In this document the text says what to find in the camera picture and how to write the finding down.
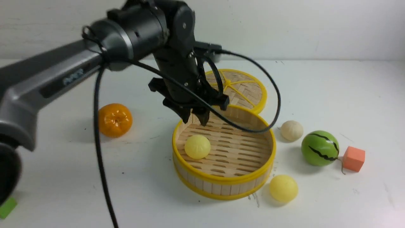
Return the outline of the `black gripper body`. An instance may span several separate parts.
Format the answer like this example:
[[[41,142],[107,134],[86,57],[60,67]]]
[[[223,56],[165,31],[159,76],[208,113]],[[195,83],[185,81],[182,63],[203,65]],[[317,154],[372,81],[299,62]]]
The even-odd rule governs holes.
[[[219,71],[211,59],[205,56],[195,57],[193,51],[183,57],[171,48],[158,50],[153,57],[159,71],[168,78],[153,78],[148,87],[152,92],[158,92],[165,97],[163,102],[165,106],[171,110],[174,106],[191,108],[191,110],[207,108],[190,94],[193,92],[208,105],[218,106],[221,110],[227,109],[230,100],[228,95],[224,94]],[[203,68],[204,63],[209,64],[214,73],[214,79],[220,84],[217,89],[209,84]]]

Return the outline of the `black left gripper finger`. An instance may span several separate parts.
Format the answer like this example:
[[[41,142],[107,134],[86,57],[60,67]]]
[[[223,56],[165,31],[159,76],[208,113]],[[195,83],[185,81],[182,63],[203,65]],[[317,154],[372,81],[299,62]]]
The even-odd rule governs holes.
[[[183,123],[187,123],[189,120],[189,117],[191,115],[191,108],[184,108],[180,106],[174,106],[173,111],[181,118]]]

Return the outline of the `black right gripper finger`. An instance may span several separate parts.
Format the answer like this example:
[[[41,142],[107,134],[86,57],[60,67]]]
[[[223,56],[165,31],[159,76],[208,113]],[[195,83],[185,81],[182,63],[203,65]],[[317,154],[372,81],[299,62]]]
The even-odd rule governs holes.
[[[210,110],[207,108],[193,108],[192,114],[198,119],[201,126],[206,126],[209,120]]]

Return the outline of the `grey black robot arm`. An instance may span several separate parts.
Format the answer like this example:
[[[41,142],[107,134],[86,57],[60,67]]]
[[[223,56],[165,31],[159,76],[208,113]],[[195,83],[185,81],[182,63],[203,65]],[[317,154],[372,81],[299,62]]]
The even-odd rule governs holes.
[[[122,71],[129,60],[152,54],[168,79],[152,79],[149,89],[183,120],[191,113],[202,124],[209,106],[226,110],[229,97],[210,86],[196,60],[217,62],[220,45],[197,42],[195,13],[179,0],[127,0],[94,22],[82,39],[1,68],[1,204],[18,184],[22,162],[16,149],[36,147],[37,117],[46,105],[101,68]]]

